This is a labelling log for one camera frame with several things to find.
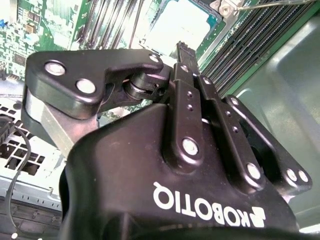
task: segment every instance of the metal bracket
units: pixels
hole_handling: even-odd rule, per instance
[[[180,62],[173,68],[163,156],[178,173],[191,173],[204,160],[204,139],[199,90],[193,72]]]
[[[118,107],[120,101],[139,103],[125,94],[123,81],[141,72],[159,73],[163,67],[145,49],[37,52],[27,60],[25,84],[37,99],[84,120]]]
[[[207,77],[199,75],[197,84],[201,92],[203,114],[213,125],[230,182],[246,194],[262,190],[266,178],[232,109],[221,101],[215,86]]]
[[[296,196],[312,187],[312,179],[290,153],[235,97],[223,99],[239,115],[241,127],[265,176],[282,196]]]
[[[66,158],[80,138],[98,129],[96,116],[86,120],[74,119],[37,99],[29,90],[26,90],[25,109],[33,120],[41,123]]]

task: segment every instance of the screw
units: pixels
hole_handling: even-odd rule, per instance
[[[150,54],[150,55],[149,55],[149,58],[150,58],[152,61],[156,62],[156,63],[160,62],[160,61],[159,61],[159,58],[158,58],[157,55],[155,55],[155,54]]]
[[[308,177],[307,177],[307,175],[305,174],[305,172],[304,171],[299,171],[299,176],[300,176],[300,178],[302,179],[302,181],[304,181],[304,182],[308,182],[309,181],[309,179],[308,179]]]
[[[238,105],[239,102],[237,101],[237,99],[235,99],[234,97],[231,98],[231,102],[234,104],[234,105]]]
[[[236,126],[232,127],[232,130],[237,134],[239,132],[238,128]]]
[[[11,235],[11,239],[17,239],[17,237],[18,237],[18,233],[16,232]]]
[[[298,180],[295,172],[292,169],[288,168],[286,170],[286,174],[292,181],[296,182]]]
[[[189,72],[189,70],[188,70],[188,68],[187,68],[186,65],[181,65],[181,68],[182,68],[182,70],[185,71],[186,73]]]
[[[222,15],[223,15],[223,16],[228,16],[229,13],[230,13],[230,7],[224,6],[224,7],[222,8]]]
[[[203,81],[205,82],[205,84],[211,84],[211,81],[206,76],[203,78]]]
[[[194,108],[192,107],[191,104],[189,104],[187,107],[186,107],[190,112],[192,112],[194,110]]]
[[[61,76],[63,74],[66,73],[66,69],[64,66],[62,66],[60,63],[58,62],[48,62],[44,65],[44,69],[52,74],[52,75],[55,75],[55,76]]]
[[[76,87],[85,94],[92,94],[96,91],[94,83],[88,79],[82,78],[76,82]]]
[[[248,163],[246,165],[246,168],[248,169],[248,172],[250,173],[251,177],[253,177],[254,179],[259,179],[261,177],[259,169],[253,163]]]
[[[182,140],[182,146],[186,153],[192,156],[196,155],[199,151],[196,142],[190,138],[184,138]]]

